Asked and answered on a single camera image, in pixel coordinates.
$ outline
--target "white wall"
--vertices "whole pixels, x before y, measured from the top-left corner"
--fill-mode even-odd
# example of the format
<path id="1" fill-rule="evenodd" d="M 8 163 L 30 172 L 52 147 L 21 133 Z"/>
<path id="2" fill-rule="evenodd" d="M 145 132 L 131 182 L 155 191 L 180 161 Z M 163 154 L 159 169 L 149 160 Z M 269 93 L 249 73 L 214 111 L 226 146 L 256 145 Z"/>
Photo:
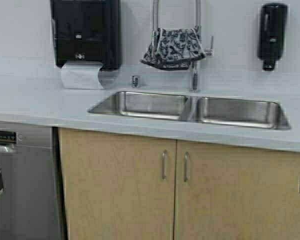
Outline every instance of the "white wall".
<path id="1" fill-rule="evenodd" d="M 139 65 L 151 36 L 152 0 L 121 0 L 123 63 Z M 160 25 L 192 27 L 195 0 L 161 0 Z M 215 36 L 215 56 L 203 68 L 260 71 L 257 58 L 258 14 L 267 0 L 202 0 L 204 47 Z M 300 0 L 290 6 L 286 51 L 278 70 L 300 73 Z M 50 63 L 54 54 L 49 0 L 0 0 L 0 58 L 13 57 Z"/>

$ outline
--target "dishwasher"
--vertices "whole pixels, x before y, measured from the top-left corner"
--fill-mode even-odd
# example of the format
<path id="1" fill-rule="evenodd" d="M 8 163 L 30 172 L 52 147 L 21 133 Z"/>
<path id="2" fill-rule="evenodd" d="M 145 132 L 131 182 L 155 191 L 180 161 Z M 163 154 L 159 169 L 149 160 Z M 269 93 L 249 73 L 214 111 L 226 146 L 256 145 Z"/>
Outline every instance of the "dishwasher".
<path id="1" fill-rule="evenodd" d="M 57 129 L 0 122 L 0 240 L 65 240 Z"/>

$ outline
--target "double basin sink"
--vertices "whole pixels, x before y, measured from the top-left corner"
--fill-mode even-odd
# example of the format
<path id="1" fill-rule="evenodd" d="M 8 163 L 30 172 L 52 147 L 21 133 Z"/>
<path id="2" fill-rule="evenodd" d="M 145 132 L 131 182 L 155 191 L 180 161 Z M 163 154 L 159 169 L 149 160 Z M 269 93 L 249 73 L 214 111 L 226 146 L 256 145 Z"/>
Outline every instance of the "double basin sink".
<path id="1" fill-rule="evenodd" d="M 121 91 L 88 112 L 198 124 L 290 129 L 280 104 L 268 101 Z"/>

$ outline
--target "sink basin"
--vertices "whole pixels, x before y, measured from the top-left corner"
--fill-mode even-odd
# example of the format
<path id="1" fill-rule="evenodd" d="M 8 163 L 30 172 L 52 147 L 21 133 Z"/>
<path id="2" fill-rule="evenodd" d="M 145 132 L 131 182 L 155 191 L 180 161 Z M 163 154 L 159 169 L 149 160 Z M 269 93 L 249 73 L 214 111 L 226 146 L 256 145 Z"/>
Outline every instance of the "sink basin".
<path id="1" fill-rule="evenodd" d="M 88 112 L 137 118 L 177 121 L 187 102 L 186 96 L 121 91 Z"/>
<path id="2" fill-rule="evenodd" d="M 200 123 L 289 129 L 281 106 L 275 102 L 203 97 L 197 102 Z"/>
<path id="3" fill-rule="evenodd" d="M 199 124 L 290 129 L 281 106 L 268 101 L 121 91 L 88 112 Z"/>

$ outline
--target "cabinet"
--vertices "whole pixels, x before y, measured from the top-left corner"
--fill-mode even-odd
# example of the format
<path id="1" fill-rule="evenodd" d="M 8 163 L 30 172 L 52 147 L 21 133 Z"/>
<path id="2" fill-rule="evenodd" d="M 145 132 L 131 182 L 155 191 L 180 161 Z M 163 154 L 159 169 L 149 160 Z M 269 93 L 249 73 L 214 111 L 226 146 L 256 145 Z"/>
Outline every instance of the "cabinet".
<path id="1" fill-rule="evenodd" d="M 300 154 L 178 141 L 175 202 L 175 240 L 300 240 Z"/>
<path id="2" fill-rule="evenodd" d="M 69 240 L 300 240 L 300 153 L 59 136 Z"/>
<path id="3" fill-rule="evenodd" d="M 71 129 L 59 138 L 69 240 L 173 238 L 175 140 Z"/>

